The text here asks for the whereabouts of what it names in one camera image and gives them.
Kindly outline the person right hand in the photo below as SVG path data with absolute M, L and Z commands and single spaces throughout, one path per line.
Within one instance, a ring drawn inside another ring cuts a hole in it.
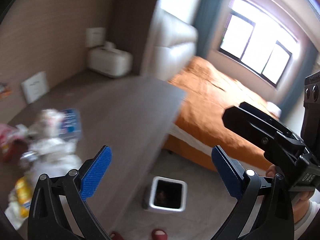
M 267 177 L 274 177 L 276 175 L 276 166 L 271 165 L 267 171 Z M 314 195 L 314 191 L 302 192 L 298 201 L 293 206 L 294 223 L 299 222 L 307 213 L 309 209 L 309 199 Z

